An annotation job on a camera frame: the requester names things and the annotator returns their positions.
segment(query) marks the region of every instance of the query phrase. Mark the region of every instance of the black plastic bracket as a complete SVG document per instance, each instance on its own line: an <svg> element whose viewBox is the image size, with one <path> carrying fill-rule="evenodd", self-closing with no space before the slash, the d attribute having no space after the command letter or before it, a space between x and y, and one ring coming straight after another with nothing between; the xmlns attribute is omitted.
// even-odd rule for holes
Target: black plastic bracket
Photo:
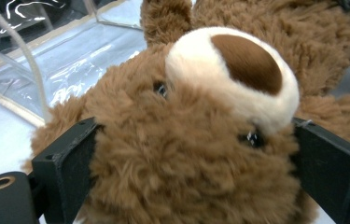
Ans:
<svg viewBox="0 0 350 224"><path fill-rule="evenodd" d="M350 143L312 122L293 121L302 188L337 224L350 224Z"/></svg>
<svg viewBox="0 0 350 224"><path fill-rule="evenodd" d="M90 160L98 126L85 119L66 131L32 160L35 179L44 183L49 223L72 223L91 187Z"/></svg>

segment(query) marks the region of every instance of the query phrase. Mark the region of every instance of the clear plastic container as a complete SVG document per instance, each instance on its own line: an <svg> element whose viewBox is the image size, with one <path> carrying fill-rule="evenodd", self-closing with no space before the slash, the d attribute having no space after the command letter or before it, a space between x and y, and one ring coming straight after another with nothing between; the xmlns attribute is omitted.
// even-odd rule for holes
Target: clear plastic container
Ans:
<svg viewBox="0 0 350 224"><path fill-rule="evenodd" d="M139 25L141 0L6 1L3 16L32 51L49 106L83 94L107 67L146 48ZM33 73L6 33L0 28L0 103L41 125L43 108Z"/></svg>

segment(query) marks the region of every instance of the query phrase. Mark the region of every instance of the black holder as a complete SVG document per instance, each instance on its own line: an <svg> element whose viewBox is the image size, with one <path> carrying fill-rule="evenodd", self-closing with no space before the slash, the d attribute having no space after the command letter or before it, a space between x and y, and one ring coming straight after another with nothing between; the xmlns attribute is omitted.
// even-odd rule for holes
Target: black holder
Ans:
<svg viewBox="0 0 350 224"><path fill-rule="evenodd" d="M338 224L350 224L350 143L294 119L300 152L292 160L302 188ZM0 175L0 223L72 223L91 188L89 163L99 126L74 125L32 160L28 175Z"/></svg>

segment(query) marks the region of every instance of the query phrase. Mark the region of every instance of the black eye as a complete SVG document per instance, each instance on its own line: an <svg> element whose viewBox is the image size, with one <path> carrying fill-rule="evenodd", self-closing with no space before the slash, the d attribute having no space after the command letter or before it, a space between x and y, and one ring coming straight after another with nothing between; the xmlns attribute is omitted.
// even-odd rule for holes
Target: black eye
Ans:
<svg viewBox="0 0 350 224"><path fill-rule="evenodd" d="M161 95L163 98L166 98L167 91L166 91L165 84L163 84L163 82L154 83L154 92Z"/></svg>
<svg viewBox="0 0 350 224"><path fill-rule="evenodd" d="M259 148L265 145L264 138L260 132L250 132L248 135L239 135L238 140L240 142L248 142L253 148Z"/></svg>

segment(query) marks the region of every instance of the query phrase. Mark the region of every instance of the brown teddy bear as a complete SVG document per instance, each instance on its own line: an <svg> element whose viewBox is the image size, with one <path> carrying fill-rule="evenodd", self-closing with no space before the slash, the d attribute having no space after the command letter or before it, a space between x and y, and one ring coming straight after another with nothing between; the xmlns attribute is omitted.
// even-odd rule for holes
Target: brown teddy bear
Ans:
<svg viewBox="0 0 350 224"><path fill-rule="evenodd" d="M311 223L293 116L350 141L350 13L331 0L145 0L148 48L56 105L34 154L95 117L86 223Z"/></svg>

